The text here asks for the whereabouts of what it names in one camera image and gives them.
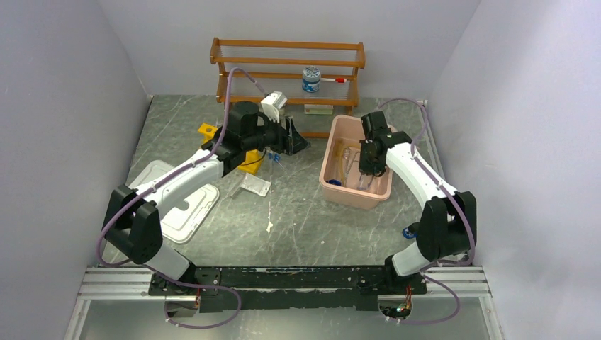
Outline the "blue capped test tube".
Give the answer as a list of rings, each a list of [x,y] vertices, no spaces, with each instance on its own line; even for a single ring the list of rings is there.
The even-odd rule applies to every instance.
[[[270,175],[273,176],[275,174],[275,171],[278,167],[281,166],[281,155],[279,153],[270,151],[268,153],[268,159],[269,159],[269,168],[270,168]]]

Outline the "metal crucible tongs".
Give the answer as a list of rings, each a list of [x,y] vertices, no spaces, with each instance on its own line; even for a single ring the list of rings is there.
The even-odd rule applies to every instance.
[[[355,163],[357,153],[349,156],[343,156],[341,158],[342,161],[342,185],[346,186],[348,184],[349,174],[352,170],[352,167]]]

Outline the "clear plastic funnel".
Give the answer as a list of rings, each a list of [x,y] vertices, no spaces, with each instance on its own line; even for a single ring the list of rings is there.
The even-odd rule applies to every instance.
[[[372,175],[360,174],[356,189],[367,193],[377,193],[378,178]]]

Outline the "graduated cylinder blue base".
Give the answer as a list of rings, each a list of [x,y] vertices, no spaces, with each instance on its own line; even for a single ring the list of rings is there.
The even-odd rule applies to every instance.
[[[342,161],[341,158],[343,156],[349,156],[350,153],[349,151],[343,151],[343,152],[339,152],[335,157],[334,157],[334,174],[332,175],[331,178],[329,178],[327,180],[328,184],[332,184],[335,186],[343,186],[342,185]]]

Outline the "tan rubber tubing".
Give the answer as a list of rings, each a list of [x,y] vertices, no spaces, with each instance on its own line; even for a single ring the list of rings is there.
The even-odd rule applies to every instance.
[[[359,148],[360,146],[357,143],[339,143],[335,145],[335,164],[342,180],[347,180],[352,165],[359,153]]]

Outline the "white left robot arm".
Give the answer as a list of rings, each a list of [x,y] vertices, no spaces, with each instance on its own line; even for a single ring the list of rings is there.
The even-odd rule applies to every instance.
[[[176,293],[190,293],[197,282],[196,265],[164,242],[163,217],[198,189],[245,163],[248,151],[270,149],[294,155],[309,146],[291,117],[279,122],[256,103],[235,103],[225,110],[223,124],[213,138],[189,159],[143,186],[121,185],[113,190],[101,239],[129,261],[168,278],[168,286]]]

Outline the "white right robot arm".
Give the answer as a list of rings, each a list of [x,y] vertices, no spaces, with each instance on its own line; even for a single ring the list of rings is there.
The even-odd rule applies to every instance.
[[[414,242],[386,261],[391,269],[382,275],[384,288],[400,293],[410,275],[436,263],[451,264],[450,256],[467,254],[460,265],[469,265],[476,250],[475,196],[449,185],[425,162],[405,132],[391,130],[383,112],[367,113],[361,125],[359,171],[373,177],[393,172],[422,207],[420,220],[409,228]]]

